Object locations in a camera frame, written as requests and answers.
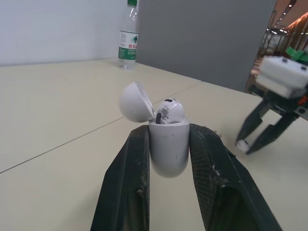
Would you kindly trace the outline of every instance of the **white wall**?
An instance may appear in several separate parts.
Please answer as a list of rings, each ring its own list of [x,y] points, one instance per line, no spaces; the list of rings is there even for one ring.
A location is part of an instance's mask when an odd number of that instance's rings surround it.
[[[126,0],[6,0],[0,65],[117,56]]]

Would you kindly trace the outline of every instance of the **bottle cap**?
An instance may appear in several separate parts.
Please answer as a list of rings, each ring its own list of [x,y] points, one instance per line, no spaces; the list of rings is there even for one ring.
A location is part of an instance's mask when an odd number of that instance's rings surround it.
[[[128,0],[129,6],[137,6],[137,0]]]

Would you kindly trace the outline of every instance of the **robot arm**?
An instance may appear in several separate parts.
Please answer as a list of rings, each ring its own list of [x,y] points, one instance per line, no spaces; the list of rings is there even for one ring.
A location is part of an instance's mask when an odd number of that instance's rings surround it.
[[[302,51],[300,55],[298,51],[294,54],[298,62],[285,57],[264,57],[256,83],[268,91],[251,86],[251,93],[263,101],[247,117],[236,139],[236,146],[247,154],[275,141],[297,118],[308,120],[308,67],[303,64],[308,56]],[[281,119],[275,125],[269,125],[249,145],[245,138],[262,123],[262,116],[270,109],[281,115]]]

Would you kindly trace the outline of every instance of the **green label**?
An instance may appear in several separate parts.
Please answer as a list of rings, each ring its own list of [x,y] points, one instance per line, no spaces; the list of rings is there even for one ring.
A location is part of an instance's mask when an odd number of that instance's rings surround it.
[[[135,60],[136,59],[136,49],[127,49],[119,47],[119,58],[127,59],[127,60]]]

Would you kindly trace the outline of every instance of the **open case lid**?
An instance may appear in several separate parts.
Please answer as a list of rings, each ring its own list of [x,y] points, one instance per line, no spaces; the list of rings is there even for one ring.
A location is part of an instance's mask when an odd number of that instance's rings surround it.
[[[119,107],[122,115],[135,123],[143,123],[155,118],[152,103],[139,82],[133,82],[123,90]]]

